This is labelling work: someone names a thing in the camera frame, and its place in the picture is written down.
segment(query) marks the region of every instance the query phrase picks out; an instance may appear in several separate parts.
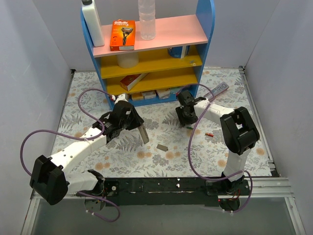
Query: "black bottle cap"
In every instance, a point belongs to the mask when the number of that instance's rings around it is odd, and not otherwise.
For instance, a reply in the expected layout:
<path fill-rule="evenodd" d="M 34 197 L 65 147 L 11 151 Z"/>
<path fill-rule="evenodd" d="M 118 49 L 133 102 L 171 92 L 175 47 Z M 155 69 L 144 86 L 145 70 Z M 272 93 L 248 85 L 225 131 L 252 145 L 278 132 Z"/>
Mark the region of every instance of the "black bottle cap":
<path fill-rule="evenodd" d="M 82 0 L 83 5 L 90 5 L 92 4 L 92 0 Z"/>

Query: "bottle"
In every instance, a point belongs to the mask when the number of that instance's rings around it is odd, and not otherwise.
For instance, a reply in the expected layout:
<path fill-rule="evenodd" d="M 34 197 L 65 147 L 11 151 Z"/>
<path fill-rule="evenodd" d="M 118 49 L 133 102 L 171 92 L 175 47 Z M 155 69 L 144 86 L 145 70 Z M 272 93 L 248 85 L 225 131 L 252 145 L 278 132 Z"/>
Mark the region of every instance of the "bottle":
<path fill-rule="evenodd" d="M 101 31 L 101 23 L 94 0 L 82 0 L 84 18 L 95 47 L 104 46 L 104 36 Z"/>
<path fill-rule="evenodd" d="M 156 36 L 156 3 L 155 0 L 138 0 L 140 34 L 144 40 Z"/>

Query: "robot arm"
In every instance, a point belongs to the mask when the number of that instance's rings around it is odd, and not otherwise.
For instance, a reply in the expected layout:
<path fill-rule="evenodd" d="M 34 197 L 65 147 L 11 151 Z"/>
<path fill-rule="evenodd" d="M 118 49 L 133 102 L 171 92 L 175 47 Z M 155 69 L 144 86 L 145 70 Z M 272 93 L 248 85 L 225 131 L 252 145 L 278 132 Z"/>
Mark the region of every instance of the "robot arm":
<path fill-rule="evenodd" d="M 210 104 L 203 97 L 193 98 L 189 91 L 178 94 L 178 100 L 180 107 L 176 108 L 176 112 L 182 125 L 195 123 Z M 244 107 L 231 109 L 211 103 L 203 117 L 222 127 L 224 141 L 229 149 L 222 177 L 243 170 L 251 148 L 260 138 L 248 110 Z M 229 181 L 232 183 L 241 179 L 243 173 L 230 177 Z"/>
<path fill-rule="evenodd" d="M 103 192 L 104 178 L 100 173 L 94 170 L 80 174 L 70 174 L 70 172 L 94 150 L 118 137 L 122 130 L 138 128 L 143 142 L 145 144 L 149 142 L 143 119 L 138 115 L 134 106 L 126 101 L 125 95 L 117 98 L 113 111 L 103 114 L 100 121 L 105 126 L 102 136 L 90 141 L 74 142 L 48 158 L 41 155 L 36 159 L 30 186 L 49 204 L 58 203 L 67 193 L 83 190 L 92 195 L 100 195 Z M 83 135 L 83 138 L 96 136 L 101 131 L 101 125 L 96 122 Z"/>

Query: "floral tablecloth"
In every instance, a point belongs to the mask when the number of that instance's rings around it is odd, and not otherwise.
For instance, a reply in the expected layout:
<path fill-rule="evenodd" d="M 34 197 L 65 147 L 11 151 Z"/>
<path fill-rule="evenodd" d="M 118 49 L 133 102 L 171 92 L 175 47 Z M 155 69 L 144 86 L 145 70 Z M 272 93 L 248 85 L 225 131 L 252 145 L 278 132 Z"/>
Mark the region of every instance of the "floral tablecloth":
<path fill-rule="evenodd" d="M 226 82 L 229 89 L 219 95 L 216 104 L 229 108 L 251 108 L 239 71 L 205 69 L 201 83 L 214 88 Z M 59 132 L 82 136 L 94 120 L 84 115 L 77 106 L 78 95 L 87 88 L 100 88 L 95 72 L 76 72 L 59 126 Z M 198 95 L 206 90 L 199 88 Z M 83 107 L 96 117 L 110 110 L 104 95 L 89 92 L 82 99 Z M 122 131 L 120 136 L 106 146 L 94 151 L 81 161 L 72 173 L 95 169 L 104 177 L 192 177 L 187 158 L 187 145 L 191 130 L 181 127 L 175 108 L 178 101 L 136 107 L 145 121 L 150 142 L 144 145 L 138 130 Z M 205 136 L 205 132 L 214 137 Z M 57 136 L 53 153 L 61 151 L 72 140 Z M 168 146 L 168 151 L 156 149 L 157 144 Z M 197 172 L 204 176 L 220 176 L 228 157 L 221 128 L 208 120 L 201 120 L 192 143 L 192 162 Z M 246 170 L 252 176 L 270 176 L 268 157 L 261 141 L 248 156 Z"/>

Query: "white wall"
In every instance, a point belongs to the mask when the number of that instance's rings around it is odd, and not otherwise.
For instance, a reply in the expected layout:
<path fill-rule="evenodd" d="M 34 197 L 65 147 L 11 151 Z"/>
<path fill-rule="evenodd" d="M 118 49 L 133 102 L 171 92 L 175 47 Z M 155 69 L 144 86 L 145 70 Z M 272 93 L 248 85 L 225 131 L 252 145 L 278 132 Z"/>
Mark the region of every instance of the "white wall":
<path fill-rule="evenodd" d="M 21 142 L 33 130 L 57 129 L 70 70 L 31 0 L 0 5 L 0 234 L 17 235 L 31 194 Z M 50 154 L 53 141 L 38 134 L 26 143 L 30 170 L 39 155 Z"/>
<path fill-rule="evenodd" d="M 247 64 L 275 164 L 313 234 L 313 2 L 281 0 Z"/>
<path fill-rule="evenodd" d="M 80 0 L 33 0 L 71 69 L 94 70 L 80 23 Z M 198 0 L 156 0 L 156 17 L 195 14 Z M 245 65 L 279 0 L 215 0 L 216 26 L 207 65 Z M 137 0 L 96 0 L 102 24 L 139 20 Z"/>

